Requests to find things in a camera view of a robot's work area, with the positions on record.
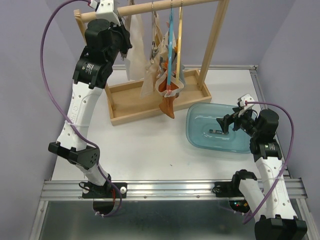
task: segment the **bolt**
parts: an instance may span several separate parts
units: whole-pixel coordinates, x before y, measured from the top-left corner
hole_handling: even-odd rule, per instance
[[[125,194],[126,192],[127,192],[127,189],[124,186],[122,186],[120,188],[120,193]]]

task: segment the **light blue container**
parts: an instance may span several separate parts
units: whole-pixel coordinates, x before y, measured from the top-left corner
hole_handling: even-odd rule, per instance
[[[196,103],[192,105],[186,116],[186,137],[197,148],[218,150],[234,153],[250,153],[250,136],[243,130],[233,131],[234,125],[229,126],[229,133],[223,134],[217,118],[232,115],[236,106]]]

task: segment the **wooden frame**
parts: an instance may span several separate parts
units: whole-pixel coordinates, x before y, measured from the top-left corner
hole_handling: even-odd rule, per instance
[[[189,108],[195,103],[205,102],[210,103],[212,96],[205,84],[205,79],[213,57],[215,47],[221,27],[223,25],[226,12],[230,0],[160,0],[153,3],[142,3],[119,7],[117,9],[120,17],[149,13],[152,11],[160,11],[181,6],[191,6],[196,4],[217,2],[218,6],[215,11],[215,16],[206,46],[201,71],[198,69],[184,71],[186,87],[180,93],[180,96],[174,101],[173,107],[175,111]],[[95,12],[82,13],[79,10],[74,11],[75,20],[79,26],[81,34],[85,39],[86,24],[96,19]],[[132,122],[152,116],[161,115],[158,105],[162,101],[162,97],[156,92],[145,98],[140,98],[140,91],[143,81],[130,81],[114,86],[105,86],[105,92],[108,98],[108,108],[112,125]]]

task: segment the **white tabletop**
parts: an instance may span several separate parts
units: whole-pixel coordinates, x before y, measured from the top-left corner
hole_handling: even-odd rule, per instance
[[[125,81],[126,71],[115,70],[108,84]],[[258,99],[249,70],[209,70],[205,83],[212,103],[236,105],[247,93]],[[260,111],[258,105],[253,109]],[[161,115],[112,126],[103,92],[93,112],[88,139],[99,145],[100,164],[113,180],[222,180],[231,179],[241,169],[260,177],[251,154],[192,146],[186,138],[187,112],[176,111],[175,119]],[[57,158],[52,180],[83,179],[77,167]]]

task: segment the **gray wall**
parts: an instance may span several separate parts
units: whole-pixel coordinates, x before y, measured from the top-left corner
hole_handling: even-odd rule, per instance
[[[320,1],[296,0],[258,68],[267,101],[291,114],[295,139],[289,170],[302,178],[312,215],[320,228]],[[280,115],[277,131],[285,152],[291,129]]]
[[[29,239],[43,181],[55,164],[48,143],[57,139],[63,121],[46,94],[39,63],[50,14],[40,0],[6,1],[0,7],[1,240]],[[49,84],[66,108],[75,60],[55,22],[45,53]]]
[[[64,0],[46,0],[53,11]],[[118,0],[120,6],[127,0]],[[136,4],[150,2],[136,0]],[[213,56],[212,64],[254,65],[258,64],[272,39],[277,34],[295,0],[231,0],[226,13],[221,35]],[[202,63],[217,2],[188,6],[184,8],[182,61],[186,65]],[[90,12],[91,8],[79,3],[76,8]],[[57,23],[76,59],[84,47],[84,41],[73,17],[74,6],[61,11]],[[178,33],[178,13],[175,11],[175,32]],[[166,31],[169,10],[159,11],[161,29]],[[150,54],[151,15],[142,14],[145,28],[145,54]]]

